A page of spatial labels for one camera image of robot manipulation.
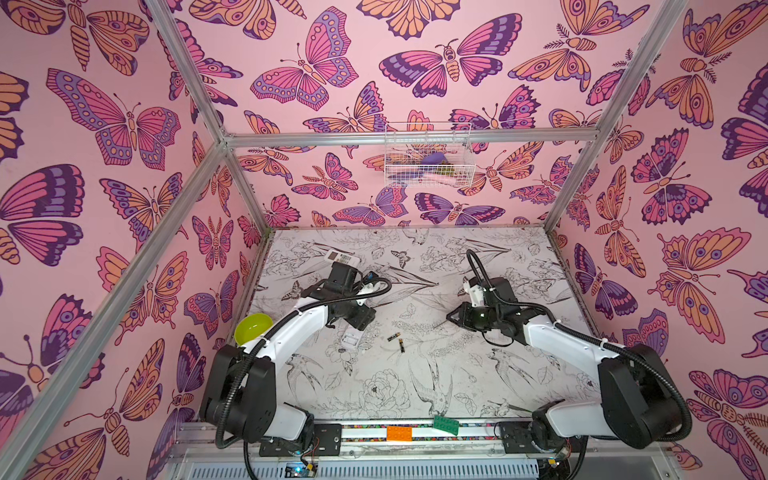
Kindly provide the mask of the white remote control with batteries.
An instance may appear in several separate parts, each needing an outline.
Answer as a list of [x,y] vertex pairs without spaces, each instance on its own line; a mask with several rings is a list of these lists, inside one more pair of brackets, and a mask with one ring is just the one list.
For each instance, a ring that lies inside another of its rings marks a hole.
[[356,330],[352,328],[351,330],[346,330],[345,333],[341,337],[340,344],[348,350],[357,350],[358,346],[360,344],[360,341],[362,339],[363,332]]

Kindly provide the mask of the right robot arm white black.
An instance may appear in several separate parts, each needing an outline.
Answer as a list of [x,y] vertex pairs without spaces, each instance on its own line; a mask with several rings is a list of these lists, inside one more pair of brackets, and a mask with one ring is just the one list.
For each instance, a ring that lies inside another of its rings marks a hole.
[[548,307],[518,301],[501,277],[467,279],[463,288],[469,298],[447,314],[450,323],[481,334],[497,330],[596,383],[597,400],[551,401],[533,412],[530,437],[539,450],[558,450],[572,437],[609,438],[643,449],[690,434],[691,412],[653,348],[626,347],[574,330]]

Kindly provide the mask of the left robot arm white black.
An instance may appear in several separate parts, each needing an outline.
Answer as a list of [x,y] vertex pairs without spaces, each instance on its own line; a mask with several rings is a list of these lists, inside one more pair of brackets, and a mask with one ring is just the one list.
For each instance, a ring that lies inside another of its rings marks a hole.
[[225,449],[275,441],[302,453],[314,444],[314,416],[277,400],[277,371],[313,334],[338,320],[363,331],[376,311],[366,301],[392,289],[390,280],[335,262],[329,276],[304,289],[289,313],[265,333],[215,355],[199,417],[216,427],[215,445]]

